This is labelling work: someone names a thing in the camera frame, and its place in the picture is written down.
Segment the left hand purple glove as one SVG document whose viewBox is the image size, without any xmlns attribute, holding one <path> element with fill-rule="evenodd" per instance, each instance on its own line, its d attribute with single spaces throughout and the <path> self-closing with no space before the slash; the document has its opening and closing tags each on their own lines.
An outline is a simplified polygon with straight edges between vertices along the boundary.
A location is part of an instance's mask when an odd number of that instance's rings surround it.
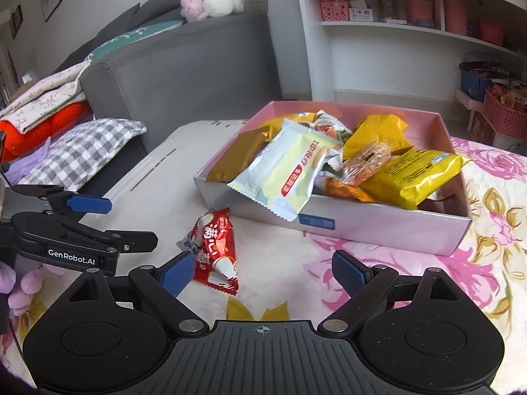
<svg viewBox="0 0 527 395">
<path fill-rule="evenodd" d="M 29 309 L 33 296 L 40 292 L 47 277 L 61 277 L 65 273 L 64 268 L 33 260 L 22 262 L 18 270 L 2 262 L 1 294 L 7 295 L 8 317 L 20 317 Z"/>
</svg>

